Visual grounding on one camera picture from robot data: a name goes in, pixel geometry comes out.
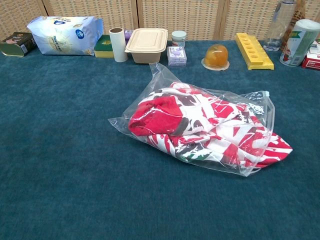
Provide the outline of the brown patterned bottle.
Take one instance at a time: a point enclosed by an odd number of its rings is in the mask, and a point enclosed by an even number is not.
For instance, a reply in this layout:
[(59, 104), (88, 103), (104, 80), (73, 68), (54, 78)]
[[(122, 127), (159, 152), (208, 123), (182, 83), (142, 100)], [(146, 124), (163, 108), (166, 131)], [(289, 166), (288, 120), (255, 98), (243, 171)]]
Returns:
[(294, 13), (291, 21), (286, 29), (286, 32), (282, 38), (282, 43), (280, 50), (283, 51), (287, 45), (288, 39), (297, 21), (304, 19), (306, 17), (306, 0), (296, 0), (296, 5), (294, 8)]

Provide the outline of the orange jelly cup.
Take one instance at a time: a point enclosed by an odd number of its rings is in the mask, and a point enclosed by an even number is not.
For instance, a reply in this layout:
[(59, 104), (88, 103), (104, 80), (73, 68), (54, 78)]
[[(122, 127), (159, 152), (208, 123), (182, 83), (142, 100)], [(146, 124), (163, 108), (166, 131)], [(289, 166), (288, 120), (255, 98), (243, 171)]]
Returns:
[(229, 68), (228, 50), (222, 44), (213, 44), (206, 51), (201, 64), (211, 71), (225, 71)]

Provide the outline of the dark green meat tin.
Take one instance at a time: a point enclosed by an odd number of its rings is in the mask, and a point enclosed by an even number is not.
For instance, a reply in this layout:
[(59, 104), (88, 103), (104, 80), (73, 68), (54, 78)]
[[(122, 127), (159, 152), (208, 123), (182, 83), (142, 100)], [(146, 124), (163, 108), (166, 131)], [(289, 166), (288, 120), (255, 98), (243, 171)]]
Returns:
[(36, 47), (33, 35), (28, 32), (14, 32), (0, 41), (0, 52), (5, 56), (24, 57)]

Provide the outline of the yellow holed tray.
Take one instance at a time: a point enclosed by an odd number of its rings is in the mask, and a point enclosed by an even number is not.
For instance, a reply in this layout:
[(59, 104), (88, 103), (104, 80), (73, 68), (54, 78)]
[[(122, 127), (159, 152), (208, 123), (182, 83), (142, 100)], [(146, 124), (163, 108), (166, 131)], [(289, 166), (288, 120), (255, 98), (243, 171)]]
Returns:
[(274, 70), (274, 64), (254, 35), (236, 33), (236, 44), (248, 70)]

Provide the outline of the white blue tissue pack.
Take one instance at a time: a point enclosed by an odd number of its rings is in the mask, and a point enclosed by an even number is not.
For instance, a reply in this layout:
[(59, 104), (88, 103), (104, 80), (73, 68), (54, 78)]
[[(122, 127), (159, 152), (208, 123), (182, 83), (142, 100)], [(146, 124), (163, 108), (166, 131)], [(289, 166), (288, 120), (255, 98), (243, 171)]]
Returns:
[(94, 56), (104, 34), (103, 20), (95, 16), (39, 16), (27, 28), (43, 55)]

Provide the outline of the white capped bottle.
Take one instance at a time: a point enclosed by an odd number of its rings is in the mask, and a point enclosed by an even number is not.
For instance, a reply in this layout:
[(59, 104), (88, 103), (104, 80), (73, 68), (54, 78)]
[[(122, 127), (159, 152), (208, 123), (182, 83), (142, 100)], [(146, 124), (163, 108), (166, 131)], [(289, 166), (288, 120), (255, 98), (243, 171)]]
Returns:
[(320, 23), (310, 19), (298, 20), (289, 35), (279, 61), (289, 67), (299, 66), (319, 33)]

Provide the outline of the beige lidded lunch box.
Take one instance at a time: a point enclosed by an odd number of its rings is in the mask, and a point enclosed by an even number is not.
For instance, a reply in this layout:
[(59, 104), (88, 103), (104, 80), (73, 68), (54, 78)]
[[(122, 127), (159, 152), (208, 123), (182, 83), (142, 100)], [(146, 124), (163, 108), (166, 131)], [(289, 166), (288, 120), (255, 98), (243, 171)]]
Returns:
[(125, 52), (130, 53), (136, 64), (158, 63), (166, 50), (168, 30), (163, 28), (137, 28), (133, 31)]

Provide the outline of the clear purple plastic case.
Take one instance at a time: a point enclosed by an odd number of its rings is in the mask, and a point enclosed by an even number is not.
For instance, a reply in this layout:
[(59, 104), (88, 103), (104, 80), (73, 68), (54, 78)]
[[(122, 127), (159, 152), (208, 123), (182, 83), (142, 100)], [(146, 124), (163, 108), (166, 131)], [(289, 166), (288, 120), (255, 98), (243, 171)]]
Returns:
[(167, 61), (169, 67), (184, 67), (187, 65), (187, 55), (183, 46), (168, 46)]

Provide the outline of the teal table cloth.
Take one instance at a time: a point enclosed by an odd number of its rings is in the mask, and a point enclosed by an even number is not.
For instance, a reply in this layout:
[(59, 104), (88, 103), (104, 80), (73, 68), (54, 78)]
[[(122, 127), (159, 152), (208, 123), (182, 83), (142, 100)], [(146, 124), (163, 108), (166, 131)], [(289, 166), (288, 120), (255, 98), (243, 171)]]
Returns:
[(0, 53), (0, 240), (320, 240), (320, 71), (204, 68), (188, 41), (171, 71), (201, 88), (269, 91), (274, 131), (293, 149), (249, 177), (181, 162), (118, 132), (152, 79), (132, 58)]

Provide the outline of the red white carton box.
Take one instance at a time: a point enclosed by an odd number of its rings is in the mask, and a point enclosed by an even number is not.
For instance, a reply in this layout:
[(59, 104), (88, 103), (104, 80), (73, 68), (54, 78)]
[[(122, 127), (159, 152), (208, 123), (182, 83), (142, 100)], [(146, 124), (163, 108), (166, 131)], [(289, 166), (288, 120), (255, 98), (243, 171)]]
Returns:
[(320, 71), (320, 50), (311, 47), (301, 64), (302, 68), (315, 69)]

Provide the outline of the woven folding screen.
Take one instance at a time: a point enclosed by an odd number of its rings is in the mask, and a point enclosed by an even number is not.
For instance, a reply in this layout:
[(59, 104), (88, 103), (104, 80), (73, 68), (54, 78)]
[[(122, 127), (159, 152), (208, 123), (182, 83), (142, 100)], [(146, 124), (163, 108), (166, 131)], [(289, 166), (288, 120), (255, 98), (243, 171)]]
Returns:
[(188, 40), (267, 36), (279, 0), (0, 0), (0, 39), (39, 16), (95, 16), (112, 28), (182, 30)]

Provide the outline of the yellow green sponge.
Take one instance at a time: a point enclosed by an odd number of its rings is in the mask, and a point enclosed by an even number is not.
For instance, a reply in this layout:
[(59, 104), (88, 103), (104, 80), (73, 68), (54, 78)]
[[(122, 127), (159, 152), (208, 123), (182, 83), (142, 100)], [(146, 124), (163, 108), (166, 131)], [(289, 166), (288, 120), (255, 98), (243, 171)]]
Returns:
[(103, 34), (94, 47), (94, 55), (96, 58), (114, 58), (113, 48), (110, 36)]

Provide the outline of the clear plastic water bottle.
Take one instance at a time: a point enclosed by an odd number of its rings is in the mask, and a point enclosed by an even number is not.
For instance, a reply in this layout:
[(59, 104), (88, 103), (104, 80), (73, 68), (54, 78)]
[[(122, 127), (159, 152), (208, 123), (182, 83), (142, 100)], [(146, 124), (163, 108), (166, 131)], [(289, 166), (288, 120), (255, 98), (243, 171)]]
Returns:
[(279, 50), (284, 34), (291, 22), (297, 0), (279, 0), (274, 11), (271, 24), (263, 42), (265, 51), (276, 52)]

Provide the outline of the red white patterned clothes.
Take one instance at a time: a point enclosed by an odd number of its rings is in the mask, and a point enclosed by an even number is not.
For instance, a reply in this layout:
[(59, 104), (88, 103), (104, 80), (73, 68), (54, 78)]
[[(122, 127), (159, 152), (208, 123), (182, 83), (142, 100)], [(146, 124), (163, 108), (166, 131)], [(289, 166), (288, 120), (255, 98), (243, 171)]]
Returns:
[(269, 132), (247, 103), (232, 103), (174, 82), (137, 106), (128, 129), (140, 140), (187, 163), (265, 168), (292, 147)]

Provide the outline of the red white cloth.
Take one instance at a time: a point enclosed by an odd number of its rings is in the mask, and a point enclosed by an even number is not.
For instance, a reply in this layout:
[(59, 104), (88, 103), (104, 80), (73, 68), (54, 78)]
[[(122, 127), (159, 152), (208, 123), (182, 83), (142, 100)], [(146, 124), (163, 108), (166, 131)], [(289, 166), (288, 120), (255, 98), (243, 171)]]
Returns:
[[(152, 80), (150, 83), (146, 86), (146, 88), (143, 90), (143, 92), (139, 95), (139, 97), (123, 112), (122, 116), (111, 118), (109, 120), (110, 124), (115, 127), (119, 132), (121, 132), (124, 135), (130, 136), (131, 138), (134, 138), (138, 141), (141, 141), (143, 143), (148, 144), (145, 141), (140, 140), (138, 137), (136, 137), (134, 134), (132, 134), (128, 128), (129, 121), (132, 117), (132, 115), (137, 110), (138, 104), (146, 98), (150, 93), (158, 91), (159, 89), (167, 88), (172, 83), (178, 82), (178, 83), (184, 83), (180, 81), (169, 69), (167, 69), (164, 65), (160, 63), (152, 63), (150, 65), (150, 69), (152, 72)], [(269, 94), (267, 91), (258, 91), (258, 92), (251, 92), (247, 94), (235, 94), (233, 92), (229, 91), (222, 91), (222, 90), (213, 90), (213, 89), (206, 89), (201, 88), (198, 86), (194, 86), (196, 88), (199, 88), (206, 93), (215, 95), (217, 97), (221, 97), (225, 101), (229, 101), (234, 104), (248, 104), (249, 108), (253, 111), (253, 113), (256, 115), (256, 117), (260, 120), (262, 125), (268, 129), (269, 132), (273, 133), (274, 128), (274, 114), (275, 114), (275, 108), (273, 103), (270, 100)], [(188, 164), (192, 164), (195, 166), (211, 169), (211, 170), (218, 170), (222, 172), (228, 172), (233, 173), (237, 175), (241, 175), (244, 177), (247, 177), (260, 169), (256, 169), (253, 167), (242, 167), (242, 166), (230, 166), (224, 163), (219, 162), (209, 162), (209, 163), (190, 163), (185, 162)]]

